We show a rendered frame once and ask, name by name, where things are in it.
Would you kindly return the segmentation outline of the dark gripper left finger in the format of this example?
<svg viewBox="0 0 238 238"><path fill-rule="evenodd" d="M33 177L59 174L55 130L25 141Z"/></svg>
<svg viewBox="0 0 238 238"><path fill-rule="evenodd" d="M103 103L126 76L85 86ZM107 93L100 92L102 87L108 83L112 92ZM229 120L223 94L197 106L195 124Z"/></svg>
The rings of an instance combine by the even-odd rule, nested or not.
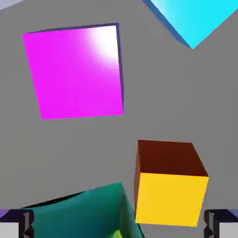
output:
<svg viewBox="0 0 238 238"><path fill-rule="evenodd" d="M31 209L0 209L0 238L34 238Z"/></svg>

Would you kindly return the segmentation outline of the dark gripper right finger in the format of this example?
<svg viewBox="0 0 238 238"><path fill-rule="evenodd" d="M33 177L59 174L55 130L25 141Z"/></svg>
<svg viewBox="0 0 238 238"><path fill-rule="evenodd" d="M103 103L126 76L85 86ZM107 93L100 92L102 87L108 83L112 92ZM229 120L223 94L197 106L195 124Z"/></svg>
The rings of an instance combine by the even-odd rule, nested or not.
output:
<svg viewBox="0 0 238 238"><path fill-rule="evenodd" d="M238 209L207 209L204 238L238 238Z"/></svg>

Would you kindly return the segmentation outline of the small yellow cube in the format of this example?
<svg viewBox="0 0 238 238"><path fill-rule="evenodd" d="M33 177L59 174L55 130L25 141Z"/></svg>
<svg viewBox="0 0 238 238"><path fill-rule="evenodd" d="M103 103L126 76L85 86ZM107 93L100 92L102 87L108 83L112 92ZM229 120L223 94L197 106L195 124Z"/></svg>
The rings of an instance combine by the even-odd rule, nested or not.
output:
<svg viewBox="0 0 238 238"><path fill-rule="evenodd" d="M208 180L192 143L138 140L135 222L196 227Z"/></svg>

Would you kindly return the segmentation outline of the small green cube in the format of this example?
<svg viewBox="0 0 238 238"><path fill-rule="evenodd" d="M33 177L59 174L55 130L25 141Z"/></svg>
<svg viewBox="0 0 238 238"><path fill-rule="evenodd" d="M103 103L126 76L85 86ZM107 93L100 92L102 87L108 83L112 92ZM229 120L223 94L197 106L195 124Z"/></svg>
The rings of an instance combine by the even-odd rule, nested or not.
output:
<svg viewBox="0 0 238 238"><path fill-rule="evenodd" d="M28 206L35 238L145 238L121 183Z"/></svg>

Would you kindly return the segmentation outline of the large magenta box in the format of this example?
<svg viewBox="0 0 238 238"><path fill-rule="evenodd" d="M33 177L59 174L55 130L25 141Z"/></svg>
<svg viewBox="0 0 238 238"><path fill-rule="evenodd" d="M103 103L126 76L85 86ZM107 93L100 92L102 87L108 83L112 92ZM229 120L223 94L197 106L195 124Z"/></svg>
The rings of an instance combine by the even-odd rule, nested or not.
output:
<svg viewBox="0 0 238 238"><path fill-rule="evenodd" d="M24 33L42 120L123 114L119 24Z"/></svg>

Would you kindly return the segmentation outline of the large cyan box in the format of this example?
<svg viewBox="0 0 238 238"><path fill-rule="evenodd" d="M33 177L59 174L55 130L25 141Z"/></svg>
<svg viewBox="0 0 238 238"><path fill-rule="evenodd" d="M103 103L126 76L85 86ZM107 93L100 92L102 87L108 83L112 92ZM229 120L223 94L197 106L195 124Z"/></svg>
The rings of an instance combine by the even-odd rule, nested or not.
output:
<svg viewBox="0 0 238 238"><path fill-rule="evenodd" d="M238 0L142 0L174 38L195 49L238 9Z"/></svg>

